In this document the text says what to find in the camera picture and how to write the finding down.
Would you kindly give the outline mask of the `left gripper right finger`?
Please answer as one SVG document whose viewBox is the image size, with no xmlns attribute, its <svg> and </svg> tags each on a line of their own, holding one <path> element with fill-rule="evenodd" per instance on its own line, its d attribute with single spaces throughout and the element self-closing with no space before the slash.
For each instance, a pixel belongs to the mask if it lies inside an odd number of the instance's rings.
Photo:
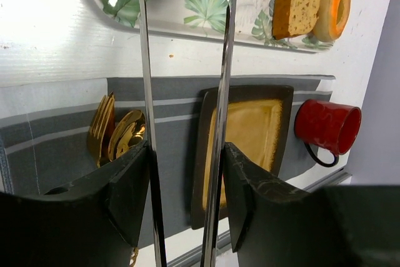
<svg viewBox="0 0 400 267">
<path fill-rule="evenodd" d="M 256 195 L 287 182 L 224 148 L 223 178 L 232 250 L 240 266 L 398 266 L 399 187 L 325 186 L 255 218 Z"/>
</svg>

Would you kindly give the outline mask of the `silver metal tongs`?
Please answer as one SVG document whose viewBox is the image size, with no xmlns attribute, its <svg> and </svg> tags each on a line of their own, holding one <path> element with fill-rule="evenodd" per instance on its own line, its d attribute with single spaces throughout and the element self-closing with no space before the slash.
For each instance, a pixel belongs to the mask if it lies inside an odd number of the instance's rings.
<svg viewBox="0 0 400 267">
<path fill-rule="evenodd" d="M 152 225 L 156 266 L 166 266 L 161 186 L 159 180 L 156 147 L 156 127 L 154 119 L 153 95 L 151 87 L 151 61 L 146 0 L 138 0 L 140 8 L 139 29 L 141 40 L 142 73 L 144 81 L 144 103 L 146 112 L 146 132 L 149 145 L 149 175 L 151 186 Z M 226 25 L 222 52 L 221 78 L 217 92 L 216 120 L 211 155 L 211 170 L 208 184 L 207 208 L 202 241 L 201 266 L 216 264 L 216 241 L 219 224 L 219 208 L 223 170 L 223 150 L 229 100 L 229 83 L 234 48 L 235 17 L 237 0 L 227 0 Z"/>
</svg>

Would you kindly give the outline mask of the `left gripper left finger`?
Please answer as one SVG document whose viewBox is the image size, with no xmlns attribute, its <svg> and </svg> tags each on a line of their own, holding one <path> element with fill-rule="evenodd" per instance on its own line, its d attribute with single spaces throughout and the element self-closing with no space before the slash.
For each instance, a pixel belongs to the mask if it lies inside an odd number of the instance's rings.
<svg viewBox="0 0 400 267">
<path fill-rule="evenodd" d="M 128 266 L 149 186 L 148 144 L 46 194 L 1 194 L 2 266 Z"/>
</svg>

